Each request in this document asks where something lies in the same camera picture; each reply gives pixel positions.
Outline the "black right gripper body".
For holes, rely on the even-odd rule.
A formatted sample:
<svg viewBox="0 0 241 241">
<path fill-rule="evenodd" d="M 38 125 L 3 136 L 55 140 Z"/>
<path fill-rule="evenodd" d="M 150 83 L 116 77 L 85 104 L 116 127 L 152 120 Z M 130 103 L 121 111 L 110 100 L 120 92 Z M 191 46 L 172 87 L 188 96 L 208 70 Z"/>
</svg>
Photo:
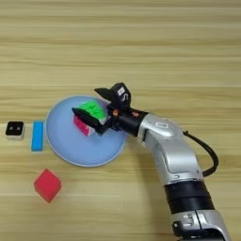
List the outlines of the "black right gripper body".
<svg viewBox="0 0 241 241">
<path fill-rule="evenodd" d="M 133 108 L 120 110 L 114 108 L 111 104 L 109 104 L 107 106 L 107 114 L 109 116 L 109 119 L 101 127 L 101 135 L 105 133 L 108 129 L 113 129 L 115 131 L 124 131 L 125 133 L 136 137 L 140 124 L 148 115 L 148 112 Z"/>
</svg>

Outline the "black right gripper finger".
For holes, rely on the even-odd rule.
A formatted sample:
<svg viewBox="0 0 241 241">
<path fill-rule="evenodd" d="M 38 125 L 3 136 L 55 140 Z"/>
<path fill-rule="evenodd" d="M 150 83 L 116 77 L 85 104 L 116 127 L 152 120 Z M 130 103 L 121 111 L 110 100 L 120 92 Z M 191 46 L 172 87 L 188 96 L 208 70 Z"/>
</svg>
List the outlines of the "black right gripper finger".
<svg viewBox="0 0 241 241">
<path fill-rule="evenodd" d="M 115 93 L 112 88 L 96 88 L 95 91 L 104 99 L 109 102 L 113 102 L 115 99 Z"/>
<path fill-rule="evenodd" d="M 109 119 L 104 111 L 90 113 L 87 110 L 73 107 L 72 112 L 80 121 L 93 128 L 99 135 L 105 133 L 109 128 Z"/>
</svg>

